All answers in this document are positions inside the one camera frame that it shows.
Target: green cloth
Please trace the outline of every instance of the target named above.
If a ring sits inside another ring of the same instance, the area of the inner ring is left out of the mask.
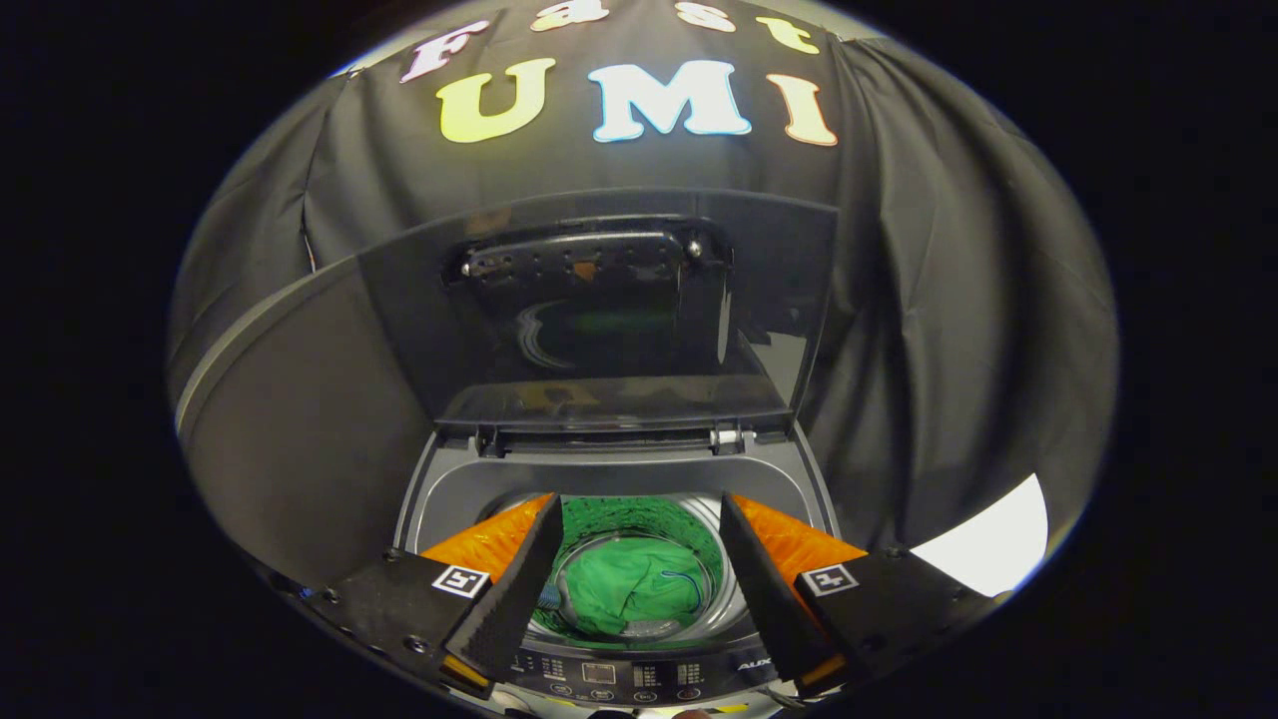
[[[579,630],[620,635],[630,622],[675,619],[686,627],[705,598],[700,564],[688,548],[626,538],[581,553],[565,570]]]

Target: letter m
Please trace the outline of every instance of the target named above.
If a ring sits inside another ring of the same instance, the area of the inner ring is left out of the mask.
[[[727,77],[735,70],[728,63],[689,60],[670,84],[661,84],[638,65],[610,65],[588,78],[599,83],[603,93],[603,124],[594,130],[598,142],[635,139],[643,125],[635,121],[638,109],[662,134],[675,129],[684,105],[693,110],[684,129],[695,134],[745,134],[750,123],[736,110]]]

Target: control panel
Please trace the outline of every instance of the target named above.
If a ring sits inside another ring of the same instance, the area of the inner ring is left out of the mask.
[[[574,702],[662,706],[741,692],[777,678],[768,651],[629,659],[574,658],[519,650],[514,685]]]

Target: orange padding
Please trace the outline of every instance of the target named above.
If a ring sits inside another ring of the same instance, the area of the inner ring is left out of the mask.
[[[528,531],[533,529],[537,513],[542,511],[542,507],[546,507],[552,497],[555,496],[543,494],[501,515],[495,515],[427,549],[422,557],[466,570],[488,572],[492,582],[497,584],[497,580],[501,580],[506,568],[515,559]]]
[[[732,499],[741,508],[741,513],[750,522],[759,541],[763,543],[763,549],[768,552],[772,563],[781,572],[786,586],[815,622],[817,616],[799,596],[795,580],[801,572],[842,564],[865,557],[866,553],[766,504],[737,494],[734,494]]]

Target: open lid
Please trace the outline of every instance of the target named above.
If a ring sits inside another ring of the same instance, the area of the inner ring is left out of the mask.
[[[438,427],[789,430],[836,222],[740,192],[573,193],[415,227],[360,267]]]

